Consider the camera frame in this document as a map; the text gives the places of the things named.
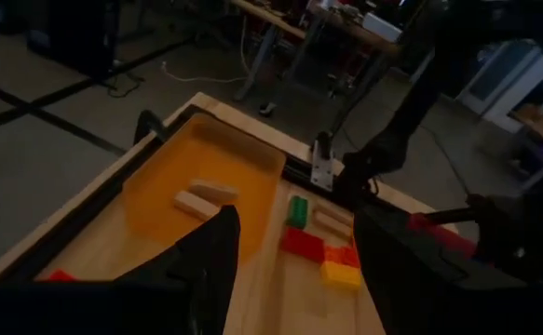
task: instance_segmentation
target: yellow block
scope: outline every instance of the yellow block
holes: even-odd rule
[[[325,261],[320,266],[320,273],[325,285],[351,290],[360,288],[360,269],[355,267]]]

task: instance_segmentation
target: gray floor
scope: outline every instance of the gray floor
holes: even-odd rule
[[[177,36],[160,29],[143,40],[121,46],[118,57],[135,59],[174,38]],[[274,71],[267,67],[250,96],[242,103],[234,103],[231,97],[240,83],[181,83],[161,72],[162,61],[172,73],[185,77],[230,78],[244,74],[236,51],[183,47],[137,68],[134,73],[146,81],[125,99],[112,99],[105,88],[92,87],[46,110],[129,148],[137,117],[144,109],[164,117],[203,91],[259,117],[258,106],[266,101],[277,83]],[[30,101],[82,78],[29,52],[22,36],[0,35],[0,88],[5,91]],[[306,82],[305,73],[300,78]],[[132,85],[123,76],[118,84],[122,89]],[[358,106],[344,127],[356,145],[361,146],[385,124],[407,89],[409,85],[388,76]],[[308,93],[292,89],[274,117],[261,120],[298,140],[311,142],[331,123],[338,101]],[[8,108],[0,101],[0,112]],[[472,192],[515,194],[518,191],[519,183],[492,154],[496,152],[494,147],[508,138],[504,132],[488,124],[476,124],[474,114],[443,101],[432,109],[423,126],[438,134]],[[353,150],[343,133],[338,135],[335,148],[339,155]],[[0,255],[115,160],[113,154],[32,116],[0,127]],[[464,205],[465,195],[455,174],[433,139],[422,129],[412,138],[405,167],[383,179],[434,208]],[[459,228],[462,235],[475,238],[472,225],[464,223]]]

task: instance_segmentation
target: floor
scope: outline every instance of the floor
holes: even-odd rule
[[[177,38],[165,25],[157,25],[161,29],[155,34],[121,46],[118,57],[133,60]],[[258,106],[266,101],[277,83],[273,71],[266,69],[250,96],[242,103],[235,103],[231,97],[239,82],[178,82],[161,72],[162,61],[168,64],[171,73],[183,77],[232,78],[244,74],[237,51],[182,47],[134,70],[145,82],[124,99],[108,97],[104,87],[91,87],[45,110],[128,149],[137,117],[144,109],[165,117],[202,91],[259,118]],[[0,35],[3,90],[31,101],[83,78],[28,51],[22,35]],[[306,83],[305,71],[299,79]],[[120,76],[118,84],[121,89],[132,85],[125,76]],[[339,103],[322,98],[322,92],[304,92],[298,88],[302,86],[306,85],[290,91],[285,105],[272,118],[260,119],[298,140],[311,142],[320,130],[329,126]],[[361,146],[381,129],[407,89],[408,84],[388,76],[364,99],[344,126],[344,132],[355,145]],[[0,112],[9,108],[0,101]],[[438,135],[472,192],[517,193],[519,182],[500,166],[494,154],[494,148],[503,145],[508,134],[489,124],[477,124],[474,114],[448,101],[433,107],[423,127]],[[339,156],[354,149],[344,132],[335,143]],[[0,127],[0,255],[116,159],[114,154],[33,116]],[[424,129],[414,134],[404,168],[382,178],[434,208],[464,206],[463,189],[443,152]],[[459,229],[463,236],[476,238],[472,224],[459,224]]]

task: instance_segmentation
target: orange bin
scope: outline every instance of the orange bin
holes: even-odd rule
[[[239,262],[259,249],[285,154],[206,114],[195,114],[124,184],[132,234],[172,245],[202,221],[173,205],[192,179],[234,187],[240,217]]]

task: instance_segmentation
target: green block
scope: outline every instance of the green block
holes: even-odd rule
[[[288,225],[298,229],[305,229],[308,217],[308,200],[295,195],[290,200],[288,212]]]

